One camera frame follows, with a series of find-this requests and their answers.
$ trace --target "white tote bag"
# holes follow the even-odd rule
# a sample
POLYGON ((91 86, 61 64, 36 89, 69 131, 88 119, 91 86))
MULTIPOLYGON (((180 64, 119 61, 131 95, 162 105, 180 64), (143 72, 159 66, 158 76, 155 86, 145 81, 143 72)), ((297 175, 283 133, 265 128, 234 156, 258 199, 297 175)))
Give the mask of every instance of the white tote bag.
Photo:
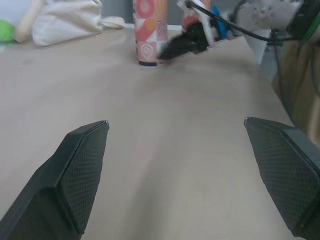
POLYGON ((49 4, 33 23, 33 41, 37 46, 49 46, 100 34, 102 25, 107 25, 104 24, 107 21, 101 20, 101 11, 100 0, 58 1, 49 4))

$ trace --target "beige table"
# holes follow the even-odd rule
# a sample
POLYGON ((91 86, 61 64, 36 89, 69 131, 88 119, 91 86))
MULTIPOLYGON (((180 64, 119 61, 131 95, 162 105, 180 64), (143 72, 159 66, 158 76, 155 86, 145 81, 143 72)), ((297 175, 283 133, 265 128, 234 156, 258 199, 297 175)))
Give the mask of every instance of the beige table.
POLYGON ((132 30, 0 54, 0 216, 66 133, 110 132, 83 240, 292 240, 245 117, 289 124, 243 38, 162 68, 132 30))

